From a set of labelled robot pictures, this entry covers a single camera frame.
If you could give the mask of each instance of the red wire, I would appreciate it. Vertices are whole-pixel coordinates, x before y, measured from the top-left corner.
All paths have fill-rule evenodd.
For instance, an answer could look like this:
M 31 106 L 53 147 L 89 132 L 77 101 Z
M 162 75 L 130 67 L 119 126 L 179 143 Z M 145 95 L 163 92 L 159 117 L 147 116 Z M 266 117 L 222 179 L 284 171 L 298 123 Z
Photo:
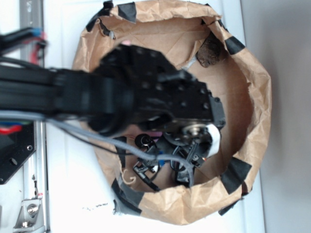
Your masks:
M 40 37 L 35 37 L 32 40 L 44 41 L 44 40 L 46 40 L 46 38 L 47 38 L 47 35 L 44 32 L 42 32 Z M 39 53 L 40 49 L 41 49 L 41 47 L 39 45 L 36 45 L 34 50 L 30 54 L 30 62 L 35 64 L 35 65 L 39 65 L 38 53 Z
M 22 126 L 21 125 L 13 125 L 9 128 L 0 128 L 0 134 L 2 135 L 8 135 L 11 133 L 15 133 L 15 132 L 19 132 L 22 130 Z

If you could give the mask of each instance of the gray wall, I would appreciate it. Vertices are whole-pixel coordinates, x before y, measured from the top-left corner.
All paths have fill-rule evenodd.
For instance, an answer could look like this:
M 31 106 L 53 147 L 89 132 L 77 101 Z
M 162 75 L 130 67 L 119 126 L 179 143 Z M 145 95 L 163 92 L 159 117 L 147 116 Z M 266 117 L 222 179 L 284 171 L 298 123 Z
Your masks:
M 311 232 L 311 1 L 241 0 L 246 45 L 272 77 L 261 166 L 267 233 Z

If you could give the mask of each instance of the brown paper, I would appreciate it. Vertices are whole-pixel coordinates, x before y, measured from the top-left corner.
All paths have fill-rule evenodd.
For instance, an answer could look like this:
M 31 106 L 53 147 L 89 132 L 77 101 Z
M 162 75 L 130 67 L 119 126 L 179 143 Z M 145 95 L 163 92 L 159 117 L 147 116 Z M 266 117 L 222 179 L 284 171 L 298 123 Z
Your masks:
M 109 17 L 100 17 L 115 39 L 103 34 L 99 19 L 91 32 L 84 30 L 73 68 L 92 71 L 105 54 L 125 39 L 133 45 L 161 51 L 177 69 L 189 63 L 211 31 L 223 44 L 217 64 L 204 68 L 196 61 L 188 70 L 207 83 L 213 96 L 221 99 L 226 116 L 220 151 L 196 169 L 195 186 L 175 186 L 172 171 L 164 168 L 155 183 L 160 188 L 168 188 L 151 192 L 132 171 L 136 157 L 128 156 L 127 167 L 122 169 L 117 155 L 95 149 L 110 184 L 122 176 L 123 182 L 132 189 L 145 191 L 139 203 L 141 216 L 189 224 L 239 200 L 242 192 L 251 191 L 268 144 L 272 106 L 270 76 L 247 49 L 234 55 L 228 53 L 225 41 L 232 35 L 220 25 L 221 17 L 210 6 L 152 0 L 136 2 L 136 11 L 136 23 L 118 16 L 117 6 Z M 132 144 L 133 140 L 129 138 L 128 143 Z M 228 194 L 221 174 L 232 157 L 252 168 L 243 189 L 241 185 Z

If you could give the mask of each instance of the metal bracket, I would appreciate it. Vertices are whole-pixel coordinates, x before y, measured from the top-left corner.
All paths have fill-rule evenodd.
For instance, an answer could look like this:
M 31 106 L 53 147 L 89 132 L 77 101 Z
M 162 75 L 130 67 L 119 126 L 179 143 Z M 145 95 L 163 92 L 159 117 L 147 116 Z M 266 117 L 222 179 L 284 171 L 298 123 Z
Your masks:
M 41 199 L 24 200 L 13 232 L 39 232 L 45 229 Z

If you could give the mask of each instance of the black cable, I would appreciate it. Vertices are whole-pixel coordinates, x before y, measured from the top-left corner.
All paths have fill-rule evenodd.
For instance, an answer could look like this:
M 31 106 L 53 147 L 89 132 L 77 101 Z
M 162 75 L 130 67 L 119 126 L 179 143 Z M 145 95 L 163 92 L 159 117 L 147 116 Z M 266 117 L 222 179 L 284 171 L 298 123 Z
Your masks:
M 30 69 L 43 69 L 42 67 L 31 64 L 29 62 L 13 59 L 13 58 L 9 58 L 9 57 L 0 57 L 0 63 L 2 63 L 2 62 L 13 64 L 13 65 L 19 65 L 19 66 L 22 66 L 25 68 L 30 68 Z
M 115 152 L 115 151 L 113 151 L 113 150 L 110 150 L 110 149 L 108 149 L 108 148 L 105 148 L 105 147 L 102 147 L 102 146 L 97 145 L 97 144 L 95 144 L 95 143 L 92 143 L 92 142 L 89 142 L 89 141 L 87 141 L 87 140 L 84 140 L 83 138 L 80 138 L 80 137 L 76 136 L 75 134 L 73 134 L 73 133 L 71 133 L 71 132 L 69 132 L 69 131 L 67 131 L 67 130 L 64 130 L 64 129 L 62 129 L 62 130 L 63 130 L 65 133 L 69 134 L 70 136 L 72 136 L 72 137 L 74 137 L 74 138 L 76 138 L 76 139 L 78 139 L 78 140 L 80 140 L 80 141 L 82 141 L 82 142 L 85 142 L 85 143 L 87 143 L 87 144 L 89 144 L 89 145 L 92 145 L 92 146 L 94 146 L 94 147 L 103 149 L 103 150 L 105 150 L 105 151 L 107 151 L 107 152 L 110 152 L 110 153 L 113 153 L 113 154 L 117 154 L 117 155 L 133 155 L 132 153 L 117 153 L 117 152 Z

